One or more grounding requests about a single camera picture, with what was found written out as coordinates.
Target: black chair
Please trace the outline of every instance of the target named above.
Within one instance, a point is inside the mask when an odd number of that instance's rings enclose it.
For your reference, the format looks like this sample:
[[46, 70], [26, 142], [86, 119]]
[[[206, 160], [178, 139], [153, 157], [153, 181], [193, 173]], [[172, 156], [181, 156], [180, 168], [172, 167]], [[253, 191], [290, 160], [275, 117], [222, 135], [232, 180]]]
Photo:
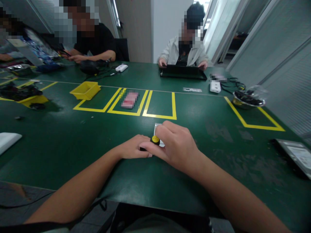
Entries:
[[129, 47], [126, 38], [115, 39], [116, 42], [116, 60], [117, 61], [130, 61]]

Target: pink object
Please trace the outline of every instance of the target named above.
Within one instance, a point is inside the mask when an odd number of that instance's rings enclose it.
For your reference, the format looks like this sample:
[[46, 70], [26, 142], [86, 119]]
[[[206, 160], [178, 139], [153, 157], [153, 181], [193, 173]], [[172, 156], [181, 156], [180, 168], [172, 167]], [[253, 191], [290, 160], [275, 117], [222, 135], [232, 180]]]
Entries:
[[134, 107], [134, 104], [137, 100], [137, 97], [138, 97], [138, 93], [137, 92], [130, 92], [127, 94], [127, 96], [125, 97], [124, 101], [122, 102], [121, 104], [121, 107], [122, 108], [133, 108]]

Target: laptop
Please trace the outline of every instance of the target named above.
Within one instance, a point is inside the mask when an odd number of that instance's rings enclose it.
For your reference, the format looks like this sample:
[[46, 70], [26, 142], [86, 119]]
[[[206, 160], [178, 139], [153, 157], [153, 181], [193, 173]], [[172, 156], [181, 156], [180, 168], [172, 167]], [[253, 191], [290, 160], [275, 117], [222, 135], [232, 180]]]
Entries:
[[167, 65], [161, 70], [160, 77], [207, 80], [204, 72], [195, 66]]

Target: floor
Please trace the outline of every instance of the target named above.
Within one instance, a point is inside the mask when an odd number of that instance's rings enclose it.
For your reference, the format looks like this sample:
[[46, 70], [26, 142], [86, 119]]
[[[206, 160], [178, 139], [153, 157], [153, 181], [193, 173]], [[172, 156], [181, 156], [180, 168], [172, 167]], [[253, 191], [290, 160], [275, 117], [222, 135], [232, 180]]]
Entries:
[[[50, 190], [39, 189], [34, 187], [24, 186], [27, 198], [19, 195], [13, 190], [9, 184], [0, 182], [0, 205], [16, 206], [31, 203], [40, 197], [50, 193]], [[49, 198], [49, 195], [38, 202], [31, 205], [14, 208], [14, 209], [0, 209], [0, 227], [22, 224], [27, 220], [39, 206]], [[80, 223], [78, 223], [70, 232], [97, 232], [110, 215], [117, 208], [118, 202], [107, 201], [107, 210], [104, 212], [100, 206], [96, 206], [88, 216], [86, 216]]]

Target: black t-shirt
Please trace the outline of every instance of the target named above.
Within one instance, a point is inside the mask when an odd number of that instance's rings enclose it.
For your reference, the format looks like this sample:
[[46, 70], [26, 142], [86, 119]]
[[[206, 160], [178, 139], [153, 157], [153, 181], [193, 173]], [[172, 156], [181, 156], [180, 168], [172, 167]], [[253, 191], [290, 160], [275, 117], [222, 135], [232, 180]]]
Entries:
[[74, 49], [80, 53], [87, 54], [90, 51], [93, 56], [112, 50], [116, 52], [116, 43], [110, 30], [102, 23], [95, 25], [94, 37], [83, 36], [77, 32], [77, 43]]
[[178, 48], [179, 48], [179, 57], [178, 57], [176, 65], [187, 66], [188, 55], [191, 50], [190, 44], [183, 44], [179, 42]]

